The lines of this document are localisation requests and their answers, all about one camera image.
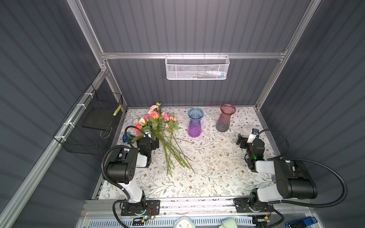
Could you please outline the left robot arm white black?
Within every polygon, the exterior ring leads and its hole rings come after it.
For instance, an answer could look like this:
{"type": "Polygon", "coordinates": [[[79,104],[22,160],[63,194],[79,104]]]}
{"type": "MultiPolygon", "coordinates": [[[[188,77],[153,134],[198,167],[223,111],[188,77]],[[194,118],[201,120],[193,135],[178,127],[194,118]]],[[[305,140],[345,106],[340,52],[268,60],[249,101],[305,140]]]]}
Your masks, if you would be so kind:
{"type": "Polygon", "coordinates": [[[152,162],[152,151],[159,148],[159,140],[143,137],[137,147],[126,145],[111,147],[103,156],[101,173],[103,179],[125,194],[124,202],[136,209],[145,210],[147,201],[144,191],[137,185],[137,168],[148,168],[152,162]]]}

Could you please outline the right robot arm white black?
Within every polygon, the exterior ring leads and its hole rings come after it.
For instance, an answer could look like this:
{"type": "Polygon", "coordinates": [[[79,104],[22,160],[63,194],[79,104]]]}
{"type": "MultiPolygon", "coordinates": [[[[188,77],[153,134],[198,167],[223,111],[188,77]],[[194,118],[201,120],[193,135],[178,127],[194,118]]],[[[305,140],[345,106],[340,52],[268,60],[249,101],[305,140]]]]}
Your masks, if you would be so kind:
{"type": "Polygon", "coordinates": [[[250,134],[248,138],[239,134],[236,144],[246,150],[245,162],[250,171],[274,177],[273,185],[251,191],[251,206],[259,202],[307,200],[317,197],[317,187],[302,161],[264,160],[265,143],[254,134],[250,134]]]}

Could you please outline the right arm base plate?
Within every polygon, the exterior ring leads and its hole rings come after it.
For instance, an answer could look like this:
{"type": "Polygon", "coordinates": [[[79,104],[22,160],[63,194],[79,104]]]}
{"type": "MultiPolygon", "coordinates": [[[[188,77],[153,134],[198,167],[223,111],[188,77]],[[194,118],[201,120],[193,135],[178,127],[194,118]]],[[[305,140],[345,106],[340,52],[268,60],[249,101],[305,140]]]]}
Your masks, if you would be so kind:
{"type": "Polygon", "coordinates": [[[269,213],[271,214],[274,210],[266,202],[260,202],[257,200],[250,199],[249,197],[234,198],[233,204],[238,213],[269,213]]]}

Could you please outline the pink grey glass vase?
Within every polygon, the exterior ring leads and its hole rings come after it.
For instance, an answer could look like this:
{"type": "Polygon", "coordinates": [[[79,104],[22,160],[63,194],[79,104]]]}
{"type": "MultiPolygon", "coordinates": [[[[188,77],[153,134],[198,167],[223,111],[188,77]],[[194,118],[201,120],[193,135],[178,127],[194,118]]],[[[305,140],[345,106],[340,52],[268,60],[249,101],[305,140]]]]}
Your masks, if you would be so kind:
{"type": "Polygon", "coordinates": [[[221,114],[216,123],[216,129],[219,132],[227,132],[230,128],[231,116],[236,112],[235,106],[223,104],[220,107],[221,114]]]}

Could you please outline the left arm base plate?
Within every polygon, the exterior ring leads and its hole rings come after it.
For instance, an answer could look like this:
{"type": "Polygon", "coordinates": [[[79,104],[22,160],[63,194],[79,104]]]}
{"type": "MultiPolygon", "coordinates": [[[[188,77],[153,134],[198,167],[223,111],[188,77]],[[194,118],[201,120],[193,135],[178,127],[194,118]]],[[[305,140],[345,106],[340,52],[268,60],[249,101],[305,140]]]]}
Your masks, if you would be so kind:
{"type": "Polygon", "coordinates": [[[121,216],[156,216],[159,215],[160,204],[160,200],[126,203],[122,206],[121,216]]]}

